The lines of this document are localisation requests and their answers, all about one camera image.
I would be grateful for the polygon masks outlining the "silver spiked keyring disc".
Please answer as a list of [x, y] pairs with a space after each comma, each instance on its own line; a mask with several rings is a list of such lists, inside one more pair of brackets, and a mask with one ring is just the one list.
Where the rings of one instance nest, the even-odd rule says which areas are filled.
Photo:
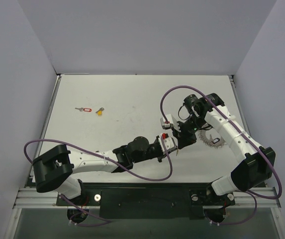
[[212, 148], [222, 148], [226, 145], [226, 141], [222, 137], [213, 138], [212, 135], [207, 137], [205, 130], [198, 132], [199, 139], [206, 145]]

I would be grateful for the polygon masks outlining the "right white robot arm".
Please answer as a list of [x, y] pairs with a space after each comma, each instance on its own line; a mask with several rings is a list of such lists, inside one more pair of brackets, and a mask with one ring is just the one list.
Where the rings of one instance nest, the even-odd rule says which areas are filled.
[[220, 134], [239, 163], [231, 173], [211, 183], [205, 191], [208, 202], [216, 204], [223, 195], [236, 190], [245, 192], [272, 176], [270, 167], [275, 162], [274, 150], [253, 140], [217, 94], [201, 98], [192, 94], [184, 99], [183, 105], [190, 116], [185, 122], [179, 121], [180, 130], [173, 133], [178, 140], [178, 148], [194, 144], [195, 131], [208, 124]]

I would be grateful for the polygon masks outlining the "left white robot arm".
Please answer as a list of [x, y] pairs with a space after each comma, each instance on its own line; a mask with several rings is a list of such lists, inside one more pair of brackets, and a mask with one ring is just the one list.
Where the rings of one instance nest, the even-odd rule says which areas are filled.
[[135, 163], [154, 158], [162, 160], [175, 149], [175, 143], [166, 134], [157, 136], [154, 143], [139, 136], [127, 145], [106, 152], [70, 151], [65, 144], [59, 144], [32, 161], [36, 191], [57, 191], [74, 205], [80, 205], [86, 196], [82, 181], [73, 178], [73, 174], [129, 171]]

